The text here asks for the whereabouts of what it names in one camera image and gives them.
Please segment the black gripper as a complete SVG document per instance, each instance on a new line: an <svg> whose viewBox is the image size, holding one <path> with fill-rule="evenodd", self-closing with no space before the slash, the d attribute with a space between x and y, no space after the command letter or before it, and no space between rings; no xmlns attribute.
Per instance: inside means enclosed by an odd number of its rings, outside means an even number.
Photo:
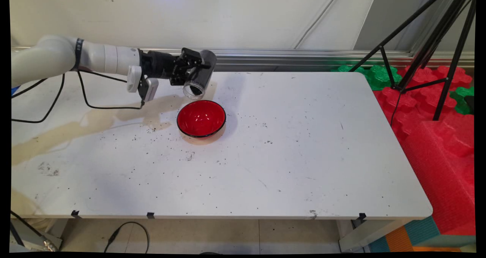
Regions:
<svg viewBox="0 0 486 258"><path fill-rule="evenodd" d="M212 63L205 60L210 50L194 51L182 48L178 56L158 51L143 51L139 49L142 75L148 78L168 79L170 85L184 85L192 68L210 69Z"/></svg>

